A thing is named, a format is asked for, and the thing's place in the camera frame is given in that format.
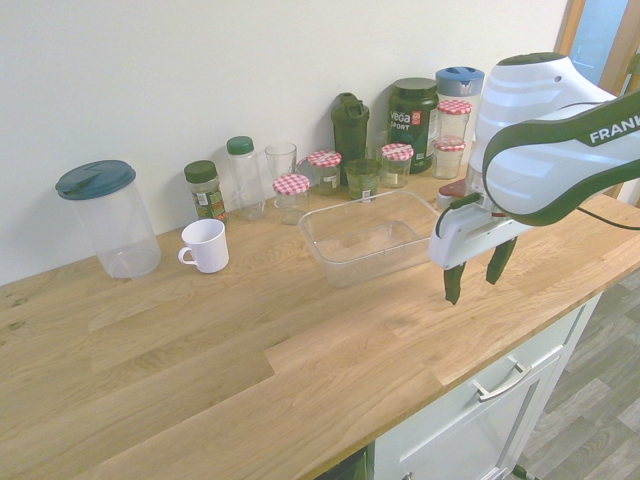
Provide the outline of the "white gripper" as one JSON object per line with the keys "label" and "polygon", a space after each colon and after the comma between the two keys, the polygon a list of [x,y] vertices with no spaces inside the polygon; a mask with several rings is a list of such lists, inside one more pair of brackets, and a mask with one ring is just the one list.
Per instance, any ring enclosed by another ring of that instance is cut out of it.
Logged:
{"label": "white gripper", "polygon": [[447,209],[439,217],[429,244],[430,259],[444,270],[445,299],[456,304],[461,294],[465,262],[495,248],[486,280],[501,277],[525,225],[509,217],[495,217],[476,203]]}

